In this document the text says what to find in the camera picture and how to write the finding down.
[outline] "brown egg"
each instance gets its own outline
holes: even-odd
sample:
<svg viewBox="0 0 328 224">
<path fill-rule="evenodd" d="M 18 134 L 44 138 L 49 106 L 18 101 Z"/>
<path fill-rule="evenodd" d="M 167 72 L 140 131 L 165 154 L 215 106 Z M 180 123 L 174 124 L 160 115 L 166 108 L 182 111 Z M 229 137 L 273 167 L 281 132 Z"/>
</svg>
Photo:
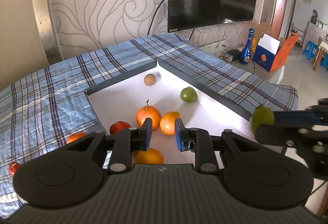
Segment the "brown egg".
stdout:
<svg viewBox="0 0 328 224">
<path fill-rule="evenodd" d="M 156 82 L 156 77 L 153 74 L 148 74 L 145 78 L 144 78 L 144 83 L 148 86 L 154 85 Z"/>
</svg>

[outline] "green lime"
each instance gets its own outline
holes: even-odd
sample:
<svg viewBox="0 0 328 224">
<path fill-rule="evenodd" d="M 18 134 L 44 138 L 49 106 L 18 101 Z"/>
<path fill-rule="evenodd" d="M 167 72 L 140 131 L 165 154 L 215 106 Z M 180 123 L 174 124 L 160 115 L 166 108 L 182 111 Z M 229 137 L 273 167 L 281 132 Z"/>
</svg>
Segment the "green lime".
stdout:
<svg viewBox="0 0 328 224">
<path fill-rule="evenodd" d="M 182 101 L 187 102 L 187 103 L 193 102 L 193 101 L 197 100 L 197 93 L 193 88 L 187 87 L 181 91 L 180 98 Z"/>
<path fill-rule="evenodd" d="M 252 115 L 251 119 L 251 130 L 255 134 L 257 128 L 262 124 L 274 125 L 274 113 L 273 111 L 264 106 L 260 105 L 257 107 Z"/>
</svg>

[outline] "box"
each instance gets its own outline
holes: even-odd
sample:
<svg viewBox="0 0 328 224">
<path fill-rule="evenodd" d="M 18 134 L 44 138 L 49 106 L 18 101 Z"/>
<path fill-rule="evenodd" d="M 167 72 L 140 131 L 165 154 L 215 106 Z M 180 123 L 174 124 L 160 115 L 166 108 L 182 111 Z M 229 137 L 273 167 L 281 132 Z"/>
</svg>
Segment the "box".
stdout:
<svg viewBox="0 0 328 224">
<path fill-rule="evenodd" d="M 261 23 L 255 25 L 255 38 L 257 41 L 257 47 L 253 55 L 253 61 L 259 64 L 268 72 L 272 72 L 286 63 L 290 50 L 297 42 L 300 35 L 296 33 L 294 36 L 288 37 L 288 39 L 280 38 L 276 40 L 270 36 L 271 30 L 269 30 L 268 23 Z M 271 37 L 272 44 L 279 41 L 278 50 L 277 45 L 268 45 L 268 40 L 263 40 L 265 37 Z"/>
<path fill-rule="evenodd" d="M 149 73 L 156 76 L 156 83 L 152 86 L 143 82 Z M 180 99 L 181 90 L 188 86 L 196 91 L 197 101 L 185 103 Z M 161 61 L 147 63 L 103 81 L 87 89 L 85 94 L 107 134 L 117 121 L 138 127 L 137 111 L 149 99 L 149 105 L 155 106 L 162 116 L 169 111 L 178 111 L 186 128 L 205 129 L 216 136 L 220 136 L 224 129 L 231 129 L 254 140 L 249 124 L 250 112 Z M 163 154 L 166 164 L 195 162 L 194 153 L 180 152 L 175 136 L 164 135 L 159 128 L 152 133 L 150 147 Z"/>
</svg>

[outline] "wall socket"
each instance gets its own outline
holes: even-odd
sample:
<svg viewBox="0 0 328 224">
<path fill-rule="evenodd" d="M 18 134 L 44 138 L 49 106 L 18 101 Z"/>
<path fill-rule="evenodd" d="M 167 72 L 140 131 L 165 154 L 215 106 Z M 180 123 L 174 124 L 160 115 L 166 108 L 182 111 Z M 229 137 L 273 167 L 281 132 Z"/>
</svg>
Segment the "wall socket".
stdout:
<svg viewBox="0 0 328 224">
<path fill-rule="evenodd" d="M 224 39 L 219 42 L 214 42 L 214 43 L 211 43 L 211 44 L 201 47 L 201 49 L 210 55 L 214 55 L 216 52 L 224 50 L 224 47 L 222 45 L 225 45 L 226 41 L 227 40 Z"/>
</svg>

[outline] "white tray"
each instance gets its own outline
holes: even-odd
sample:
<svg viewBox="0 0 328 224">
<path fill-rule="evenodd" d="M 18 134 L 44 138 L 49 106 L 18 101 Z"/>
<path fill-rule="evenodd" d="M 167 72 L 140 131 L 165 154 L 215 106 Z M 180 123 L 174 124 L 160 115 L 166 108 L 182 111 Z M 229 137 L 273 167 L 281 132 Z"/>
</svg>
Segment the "white tray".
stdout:
<svg viewBox="0 0 328 224">
<path fill-rule="evenodd" d="M 149 73 L 156 76 L 152 86 L 143 82 Z M 181 90 L 188 86 L 196 91 L 197 101 L 185 103 L 180 99 Z M 149 105 L 156 107 L 162 116 L 178 111 L 186 128 L 205 129 L 216 136 L 224 129 L 232 129 L 254 141 L 248 111 L 163 62 L 151 62 L 106 80 L 86 90 L 86 96 L 107 134 L 117 121 L 138 127 L 136 114 L 149 99 Z M 175 136 L 164 135 L 160 128 L 153 131 L 150 147 L 163 154 L 166 164 L 195 163 L 195 154 L 178 151 Z"/>
</svg>

